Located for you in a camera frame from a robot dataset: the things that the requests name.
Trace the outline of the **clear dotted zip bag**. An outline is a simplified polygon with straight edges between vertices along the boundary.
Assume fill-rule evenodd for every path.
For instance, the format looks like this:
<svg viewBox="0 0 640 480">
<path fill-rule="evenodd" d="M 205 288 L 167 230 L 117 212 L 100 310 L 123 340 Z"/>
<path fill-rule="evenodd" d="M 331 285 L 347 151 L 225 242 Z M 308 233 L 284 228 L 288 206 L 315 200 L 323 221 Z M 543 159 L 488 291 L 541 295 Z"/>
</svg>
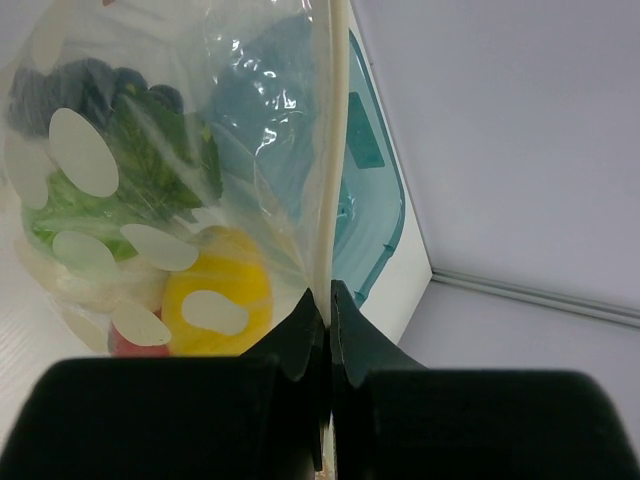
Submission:
<svg viewBox="0 0 640 480">
<path fill-rule="evenodd" d="M 329 314 L 344 1 L 53 1 L 1 71 L 1 327 L 237 355 Z"/>
</svg>

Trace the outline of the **yellow fake food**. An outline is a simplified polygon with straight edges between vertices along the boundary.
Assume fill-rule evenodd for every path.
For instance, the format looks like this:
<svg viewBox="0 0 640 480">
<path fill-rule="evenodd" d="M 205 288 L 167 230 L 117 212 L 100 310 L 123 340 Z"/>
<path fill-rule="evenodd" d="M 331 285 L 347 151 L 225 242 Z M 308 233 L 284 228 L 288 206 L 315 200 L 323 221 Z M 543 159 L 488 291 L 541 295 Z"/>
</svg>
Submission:
<svg viewBox="0 0 640 480">
<path fill-rule="evenodd" d="M 271 327 L 273 298 L 265 261 L 245 232 L 210 227 L 195 236 L 199 257 L 166 283 L 161 319 L 173 356 L 236 356 Z"/>
</svg>

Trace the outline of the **red fake food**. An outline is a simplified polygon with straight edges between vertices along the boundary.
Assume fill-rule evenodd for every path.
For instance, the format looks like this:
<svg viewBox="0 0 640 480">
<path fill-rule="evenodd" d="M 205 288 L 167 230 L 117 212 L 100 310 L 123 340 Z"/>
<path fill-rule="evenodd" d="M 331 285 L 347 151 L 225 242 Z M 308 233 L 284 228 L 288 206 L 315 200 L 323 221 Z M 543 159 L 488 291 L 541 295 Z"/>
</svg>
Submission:
<svg viewBox="0 0 640 480">
<path fill-rule="evenodd" d="M 141 346 L 130 342 L 110 324 L 108 349 L 113 357 L 168 357 L 170 351 L 167 344 Z"/>
</svg>

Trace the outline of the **dark blue fake food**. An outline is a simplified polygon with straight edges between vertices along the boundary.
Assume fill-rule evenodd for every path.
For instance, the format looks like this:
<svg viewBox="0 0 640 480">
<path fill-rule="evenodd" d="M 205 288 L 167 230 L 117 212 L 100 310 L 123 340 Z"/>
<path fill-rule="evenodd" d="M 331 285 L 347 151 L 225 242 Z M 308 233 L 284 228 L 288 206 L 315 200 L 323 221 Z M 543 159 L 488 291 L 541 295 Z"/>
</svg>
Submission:
<svg viewBox="0 0 640 480">
<path fill-rule="evenodd" d="M 139 93 L 174 113 L 184 112 L 183 98 L 175 88 L 149 85 L 135 69 L 113 68 L 102 60 L 85 58 L 60 65 L 49 74 L 19 68 L 9 90 L 5 118 L 26 137 L 46 137 L 53 114 L 67 108 L 102 129 L 119 96 Z"/>
</svg>

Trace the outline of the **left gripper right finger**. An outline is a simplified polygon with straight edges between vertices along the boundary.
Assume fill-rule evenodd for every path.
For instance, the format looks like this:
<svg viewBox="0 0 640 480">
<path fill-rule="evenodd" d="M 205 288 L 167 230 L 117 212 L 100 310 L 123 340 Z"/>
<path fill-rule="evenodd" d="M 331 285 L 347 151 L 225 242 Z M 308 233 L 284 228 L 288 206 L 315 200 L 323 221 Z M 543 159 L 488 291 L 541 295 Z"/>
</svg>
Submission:
<svg viewBox="0 0 640 480">
<path fill-rule="evenodd" d="M 340 479 L 635 479 L 616 409 L 566 370 L 432 369 L 332 284 L 329 342 Z"/>
</svg>

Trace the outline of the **green fake lettuce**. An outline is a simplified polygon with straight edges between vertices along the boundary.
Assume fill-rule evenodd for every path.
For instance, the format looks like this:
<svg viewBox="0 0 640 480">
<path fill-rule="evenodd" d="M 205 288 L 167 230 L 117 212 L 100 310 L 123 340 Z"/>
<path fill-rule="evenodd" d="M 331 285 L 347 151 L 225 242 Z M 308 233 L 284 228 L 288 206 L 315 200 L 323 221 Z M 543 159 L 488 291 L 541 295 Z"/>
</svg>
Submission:
<svg viewBox="0 0 640 480">
<path fill-rule="evenodd" d="M 212 129 L 196 113 L 174 113 L 139 94 L 118 97 L 101 133 L 119 173 L 116 192 L 100 198 L 57 171 L 47 179 L 49 200 L 40 210 L 23 208 L 27 240 L 51 254 L 55 236 L 75 231 L 101 241 L 115 260 L 137 252 L 121 233 L 143 224 L 168 232 L 192 223 L 194 210 L 215 204 L 223 183 Z"/>
</svg>

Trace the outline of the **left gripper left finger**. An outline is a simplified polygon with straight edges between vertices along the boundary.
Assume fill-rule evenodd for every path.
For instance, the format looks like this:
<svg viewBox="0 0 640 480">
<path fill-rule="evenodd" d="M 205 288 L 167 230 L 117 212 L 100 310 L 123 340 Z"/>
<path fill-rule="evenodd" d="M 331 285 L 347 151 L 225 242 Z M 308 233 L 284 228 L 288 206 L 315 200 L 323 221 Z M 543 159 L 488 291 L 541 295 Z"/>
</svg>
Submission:
<svg viewBox="0 0 640 480">
<path fill-rule="evenodd" d="M 236 357 L 78 358 L 36 382 L 5 479 L 312 479 L 328 400 L 310 293 Z"/>
</svg>

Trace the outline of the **white fake food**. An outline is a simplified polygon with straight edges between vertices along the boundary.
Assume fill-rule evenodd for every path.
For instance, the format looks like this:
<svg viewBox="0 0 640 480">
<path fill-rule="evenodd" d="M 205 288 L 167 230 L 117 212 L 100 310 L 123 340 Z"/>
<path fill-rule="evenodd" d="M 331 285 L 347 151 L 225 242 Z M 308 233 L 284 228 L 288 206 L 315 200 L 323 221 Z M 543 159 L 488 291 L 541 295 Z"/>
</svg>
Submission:
<svg viewBox="0 0 640 480">
<path fill-rule="evenodd" d="M 20 261 L 32 278 L 60 301 L 76 303 L 108 313 L 120 301 L 133 300 L 150 311 L 161 307 L 168 273 L 139 256 L 118 262 L 117 275 L 111 279 L 87 279 L 66 266 L 29 247 Z"/>
</svg>

